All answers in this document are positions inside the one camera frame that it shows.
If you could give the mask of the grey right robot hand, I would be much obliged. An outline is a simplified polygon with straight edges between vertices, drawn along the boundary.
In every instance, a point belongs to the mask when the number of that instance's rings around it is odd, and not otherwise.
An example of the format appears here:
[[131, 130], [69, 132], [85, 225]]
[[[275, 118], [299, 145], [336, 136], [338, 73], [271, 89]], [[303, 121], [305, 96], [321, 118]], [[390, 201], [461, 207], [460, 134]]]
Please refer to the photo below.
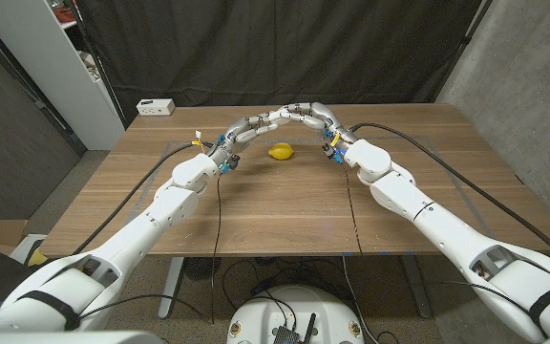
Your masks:
[[345, 128], [338, 117], [320, 102], [302, 102], [284, 105], [280, 108], [283, 118], [302, 122], [317, 131], [328, 142], [323, 145], [330, 160], [343, 164], [347, 150], [358, 138]]

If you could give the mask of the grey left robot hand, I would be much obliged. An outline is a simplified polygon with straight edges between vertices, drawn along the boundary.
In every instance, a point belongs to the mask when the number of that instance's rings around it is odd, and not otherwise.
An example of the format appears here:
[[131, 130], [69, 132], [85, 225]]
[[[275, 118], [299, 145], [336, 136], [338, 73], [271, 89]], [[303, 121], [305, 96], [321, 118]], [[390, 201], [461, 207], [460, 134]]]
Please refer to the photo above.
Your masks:
[[216, 164], [214, 175], [220, 175], [228, 161], [241, 153], [252, 140], [287, 123], [289, 119], [283, 118], [280, 111], [239, 118], [233, 122], [206, 153]]

